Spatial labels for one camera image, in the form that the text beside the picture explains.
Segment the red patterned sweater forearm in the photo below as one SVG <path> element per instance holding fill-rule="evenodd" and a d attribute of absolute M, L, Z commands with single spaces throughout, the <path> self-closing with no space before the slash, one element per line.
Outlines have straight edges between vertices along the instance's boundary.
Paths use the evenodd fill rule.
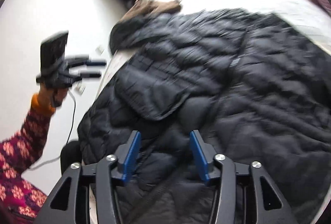
<path fill-rule="evenodd" d="M 31 99 L 21 128 L 1 142 L 1 223 L 33 223 L 47 196 L 22 178 L 42 156 L 55 108 Z"/>

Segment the person's left hand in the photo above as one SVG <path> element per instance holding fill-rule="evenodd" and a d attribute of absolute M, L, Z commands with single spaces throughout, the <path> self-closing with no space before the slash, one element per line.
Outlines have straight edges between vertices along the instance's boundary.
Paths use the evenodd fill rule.
<path fill-rule="evenodd" d="M 38 92 L 38 104 L 43 108 L 59 108 L 62 106 L 68 93 L 68 89 L 51 89 L 47 88 L 43 83 L 40 84 Z"/>

